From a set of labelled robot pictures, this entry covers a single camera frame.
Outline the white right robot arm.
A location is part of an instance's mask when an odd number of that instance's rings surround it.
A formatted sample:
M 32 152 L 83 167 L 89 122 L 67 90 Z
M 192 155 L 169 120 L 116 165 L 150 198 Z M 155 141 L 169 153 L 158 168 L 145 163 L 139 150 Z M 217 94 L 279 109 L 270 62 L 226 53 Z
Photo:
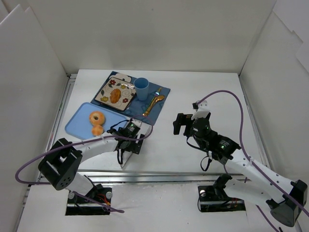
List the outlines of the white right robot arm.
M 185 126 L 184 136 L 192 137 L 196 149 L 206 152 L 211 160 L 247 177 L 252 186 L 239 182 L 229 174 L 222 174 L 213 184 L 219 198 L 240 198 L 270 210 L 281 224 L 293 227 L 304 211 L 308 186 L 302 180 L 285 178 L 245 154 L 243 148 L 228 137 L 212 130 L 210 116 L 194 118 L 192 114 L 179 113 L 173 122 L 173 133 L 178 135 Z

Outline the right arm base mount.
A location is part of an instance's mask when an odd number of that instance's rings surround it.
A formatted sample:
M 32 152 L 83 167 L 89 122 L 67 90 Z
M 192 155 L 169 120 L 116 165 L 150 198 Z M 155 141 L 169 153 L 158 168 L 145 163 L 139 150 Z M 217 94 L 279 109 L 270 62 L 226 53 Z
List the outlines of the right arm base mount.
M 228 197 L 225 184 L 232 177 L 222 174 L 213 185 L 198 186 L 197 208 L 201 213 L 246 211 L 244 200 Z

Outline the brown oval pastry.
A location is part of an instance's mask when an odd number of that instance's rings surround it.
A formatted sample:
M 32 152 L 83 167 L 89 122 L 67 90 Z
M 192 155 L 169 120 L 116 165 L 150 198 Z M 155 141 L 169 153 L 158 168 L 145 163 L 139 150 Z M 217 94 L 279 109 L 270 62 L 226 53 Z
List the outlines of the brown oval pastry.
M 119 101 L 121 98 L 121 90 L 118 88 L 115 88 L 111 93 L 110 93 L 110 102 L 112 104 L 115 104 Z

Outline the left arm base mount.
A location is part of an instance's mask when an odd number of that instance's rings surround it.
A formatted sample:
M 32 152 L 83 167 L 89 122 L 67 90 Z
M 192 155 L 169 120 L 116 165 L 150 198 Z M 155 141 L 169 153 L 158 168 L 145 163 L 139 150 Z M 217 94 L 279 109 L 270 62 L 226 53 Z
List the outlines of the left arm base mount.
M 97 184 L 95 185 L 95 189 L 87 194 L 87 197 L 103 203 L 104 205 L 111 205 L 112 188 L 103 187 L 102 184 Z M 94 204 L 92 201 L 77 196 L 69 191 L 65 213 L 66 216 L 107 216 L 109 214 L 109 209 Z

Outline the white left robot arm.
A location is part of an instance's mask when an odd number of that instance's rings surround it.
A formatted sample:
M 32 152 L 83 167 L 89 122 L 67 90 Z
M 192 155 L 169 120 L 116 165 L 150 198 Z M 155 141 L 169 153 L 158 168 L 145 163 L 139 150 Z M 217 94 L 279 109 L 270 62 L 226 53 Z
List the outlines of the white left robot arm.
M 124 153 L 139 153 L 144 137 L 144 134 L 140 134 L 140 127 L 129 121 L 124 128 L 111 128 L 102 135 L 76 144 L 62 138 L 41 160 L 38 169 L 56 190 L 67 189 L 84 196 L 89 195 L 96 187 L 90 179 L 78 173 L 80 164 L 114 151 L 121 163 Z

